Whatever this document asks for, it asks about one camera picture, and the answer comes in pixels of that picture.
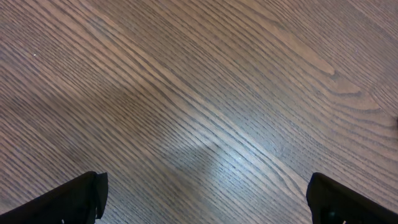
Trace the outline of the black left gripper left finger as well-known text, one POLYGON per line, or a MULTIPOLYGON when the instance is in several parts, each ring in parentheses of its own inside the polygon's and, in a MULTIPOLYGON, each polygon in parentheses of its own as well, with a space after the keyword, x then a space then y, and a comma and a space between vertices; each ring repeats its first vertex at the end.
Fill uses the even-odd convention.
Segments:
POLYGON ((1 224, 94 223, 108 198, 108 174, 86 172, 1 215, 1 224))

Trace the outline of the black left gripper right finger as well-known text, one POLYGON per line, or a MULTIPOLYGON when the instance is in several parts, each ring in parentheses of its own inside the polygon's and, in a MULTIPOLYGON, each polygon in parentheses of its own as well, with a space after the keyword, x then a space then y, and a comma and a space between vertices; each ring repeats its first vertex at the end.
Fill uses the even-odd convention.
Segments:
POLYGON ((313 224, 397 224, 397 214, 328 176, 315 172, 307 203, 313 224))

